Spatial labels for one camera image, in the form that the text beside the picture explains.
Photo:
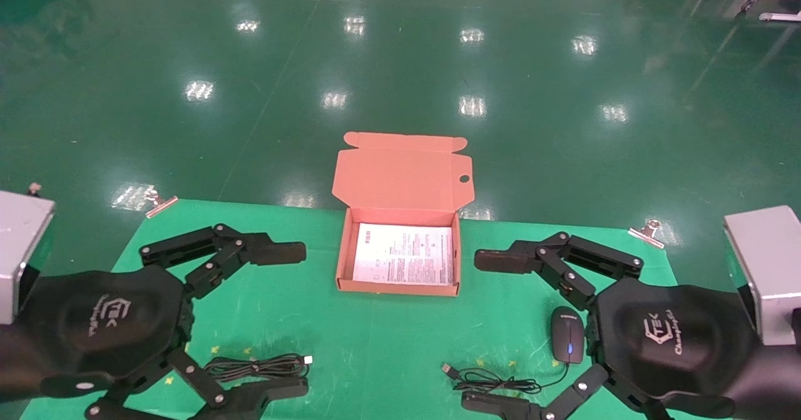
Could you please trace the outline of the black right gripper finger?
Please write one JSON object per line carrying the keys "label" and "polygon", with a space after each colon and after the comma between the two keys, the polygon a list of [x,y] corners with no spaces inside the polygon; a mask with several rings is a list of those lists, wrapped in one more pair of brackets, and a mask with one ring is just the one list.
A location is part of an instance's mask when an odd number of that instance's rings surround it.
{"label": "black right gripper finger", "polygon": [[509,383],[517,389],[518,380],[496,378],[492,374],[485,380],[492,385],[481,388],[478,380],[463,376],[461,405],[467,411],[483,412],[501,419],[569,419],[599,389],[605,388],[646,419],[672,419],[663,400],[648,387],[652,377],[653,372],[632,372],[610,364],[594,364],[551,403],[542,406],[526,398],[492,393],[495,389],[508,389]]}
{"label": "black right gripper finger", "polygon": [[484,272],[537,274],[577,310],[590,310],[597,295],[573,266],[615,281],[638,279],[644,266],[639,257],[567,232],[541,241],[516,240],[507,250],[479,249],[473,263]]}

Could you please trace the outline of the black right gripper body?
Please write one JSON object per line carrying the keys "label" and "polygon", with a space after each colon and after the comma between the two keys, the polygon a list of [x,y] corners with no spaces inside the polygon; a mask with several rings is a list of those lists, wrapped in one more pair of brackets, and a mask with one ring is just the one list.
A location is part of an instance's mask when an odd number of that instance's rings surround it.
{"label": "black right gripper body", "polygon": [[723,397],[761,345],[739,296],[623,279],[588,314],[588,349],[623,397]]}

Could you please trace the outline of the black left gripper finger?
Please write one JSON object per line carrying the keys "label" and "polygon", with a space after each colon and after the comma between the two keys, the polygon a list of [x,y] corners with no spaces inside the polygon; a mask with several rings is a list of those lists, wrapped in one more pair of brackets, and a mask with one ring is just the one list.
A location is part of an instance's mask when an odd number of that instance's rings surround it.
{"label": "black left gripper finger", "polygon": [[302,242],[275,242],[265,232],[243,233],[217,224],[146,244],[138,252],[144,266],[170,269],[204,259],[184,280],[184,294],[202,299],[246,264],[298,264],[306,260]]}
{"label": "black left gripper finger", "polygon": [[[168,363],[205,404],[191,419],[260,419],[271,402],[303,397],[309,392],[306,377],[251,382],[226,391],[184,351],[168,355]],[[131,394],[117,383],[84,412],[86,419],[165,419],[124,406]]]}

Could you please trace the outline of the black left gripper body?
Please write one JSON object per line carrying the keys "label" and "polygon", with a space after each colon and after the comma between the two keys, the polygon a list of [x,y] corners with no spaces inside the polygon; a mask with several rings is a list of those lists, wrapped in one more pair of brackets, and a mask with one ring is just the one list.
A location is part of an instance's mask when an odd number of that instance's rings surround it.
{"label": "black left gripper body", "polygon": [[191,310],[183,283],[158,267],[39,278],[18,315],[18,397],[145,391],[188,341]]}

